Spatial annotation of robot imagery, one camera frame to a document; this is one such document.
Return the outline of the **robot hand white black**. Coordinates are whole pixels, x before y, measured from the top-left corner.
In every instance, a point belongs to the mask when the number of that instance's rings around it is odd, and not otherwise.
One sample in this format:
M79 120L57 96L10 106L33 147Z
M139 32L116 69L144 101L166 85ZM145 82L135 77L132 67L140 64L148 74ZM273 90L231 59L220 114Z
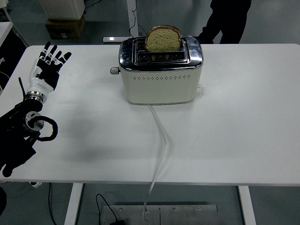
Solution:
M30 86L25 97L45 103L48 95L56 89L59 72L71 55L70 52L62 54L62 51L57 51L57 45L51 46L51 42L47 42L31 69Z

